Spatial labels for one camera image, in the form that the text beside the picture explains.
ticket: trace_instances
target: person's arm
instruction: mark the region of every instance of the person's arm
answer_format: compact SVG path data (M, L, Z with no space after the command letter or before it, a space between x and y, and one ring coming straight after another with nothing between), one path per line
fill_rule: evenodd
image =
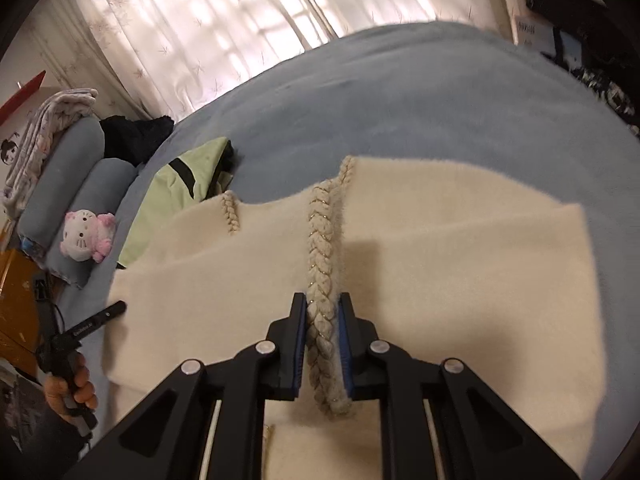
M89 370L80 356L74 394L78 403L85 403L94 410L98 406L94 386L89 382ZM87 440L80 436L72 424L63 397L68 393L66 382L48 377L44 384L47 407L34 435L24 446L22 453L15 447L11 436L0 428L0 457L2 468L9 471L12 480L59 480L78 461L78 454Z

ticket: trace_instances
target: green garment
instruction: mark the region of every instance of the green garment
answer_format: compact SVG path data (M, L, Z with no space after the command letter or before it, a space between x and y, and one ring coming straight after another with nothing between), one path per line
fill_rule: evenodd
M177 212L210 198L220 187L226 187L230 178L222 167L228 164L232 155L229 140L219 137L160 168L120 251L118 268L126 269L135 262L158 229Z

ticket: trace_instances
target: plush toy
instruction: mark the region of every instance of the plush toy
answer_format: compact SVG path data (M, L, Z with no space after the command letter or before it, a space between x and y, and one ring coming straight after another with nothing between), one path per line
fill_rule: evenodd
M60 251L76 262L93 258L100 263L111 252L116 219L111 213L95 215L87 209L65 215L65 231Z

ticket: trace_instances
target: cartoon girl drawing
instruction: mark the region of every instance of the cartoon girl drawing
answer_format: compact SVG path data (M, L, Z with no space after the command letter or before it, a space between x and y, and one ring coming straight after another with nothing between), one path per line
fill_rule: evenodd
M19 137L17 132L2 141L0 144L0 160L2 160L6 165L10 166L15 158L16 153L18 152L18 145L12 140L14 137Z

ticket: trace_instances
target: red object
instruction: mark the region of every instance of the red object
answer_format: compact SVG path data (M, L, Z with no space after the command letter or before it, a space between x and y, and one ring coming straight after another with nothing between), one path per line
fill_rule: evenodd
M46 73L46 70L40 72L2 105L2 108L0 108L0 126L2 126L11 114L20 108L29 97L38 91Z

